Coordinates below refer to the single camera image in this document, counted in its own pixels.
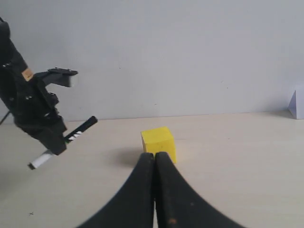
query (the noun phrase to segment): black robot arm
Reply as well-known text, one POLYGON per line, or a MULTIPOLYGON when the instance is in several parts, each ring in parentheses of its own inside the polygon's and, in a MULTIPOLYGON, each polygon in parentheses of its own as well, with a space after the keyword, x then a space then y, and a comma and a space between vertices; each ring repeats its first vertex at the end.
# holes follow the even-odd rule
POLYGON ((10 40, 9 29, 0 18, 0 98, 17 127, 59 155, 66 149, 66 126, 55 108, 58 98, 46 86, 70 87, 70 78, 78 72, 54 68, 34 74, 10 40))

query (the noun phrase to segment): white wall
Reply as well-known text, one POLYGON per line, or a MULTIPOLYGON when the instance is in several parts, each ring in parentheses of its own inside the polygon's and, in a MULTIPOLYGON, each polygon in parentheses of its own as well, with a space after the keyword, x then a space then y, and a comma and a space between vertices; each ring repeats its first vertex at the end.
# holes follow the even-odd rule
MULTIPOLYGON (((285 109, 304 82, 301 0, 2 0, 0 16, 66 120, 285 109)), ((5 114, 0 107, 0 116, 5 114)))

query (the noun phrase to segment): light wooden table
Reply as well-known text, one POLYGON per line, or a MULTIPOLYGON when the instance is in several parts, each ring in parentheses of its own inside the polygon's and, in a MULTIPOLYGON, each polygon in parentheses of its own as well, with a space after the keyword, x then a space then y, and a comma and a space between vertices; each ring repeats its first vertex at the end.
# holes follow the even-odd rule
POLYGON ((248 228, 304 227, 304 121, 288 112, 100 121, 35 171, 27 163, 43 146, 2 125, 0 227, 76 227, 127 179, 140 131, 160 126, 175 136, 178 170, 214 207, 248 228))

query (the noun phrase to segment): orange label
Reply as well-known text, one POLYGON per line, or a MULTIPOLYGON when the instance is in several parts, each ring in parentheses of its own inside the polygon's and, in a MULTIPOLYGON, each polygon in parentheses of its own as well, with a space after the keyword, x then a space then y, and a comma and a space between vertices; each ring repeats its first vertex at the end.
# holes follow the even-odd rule
POLYGON ((34 73, 31 69, 27 68, 25 71, 22 72, 22 76, 28 82, 34 76, 34 73))

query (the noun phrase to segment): yellow foam block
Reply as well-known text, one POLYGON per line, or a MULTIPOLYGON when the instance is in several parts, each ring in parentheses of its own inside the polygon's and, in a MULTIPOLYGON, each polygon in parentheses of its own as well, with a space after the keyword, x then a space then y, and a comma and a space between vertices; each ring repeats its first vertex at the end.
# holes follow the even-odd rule
POLYGON ((174 138, 168 127, 160 127, 142 132, 143 150, 154 155, 158 152, 167 152, 176 163, 174 138))

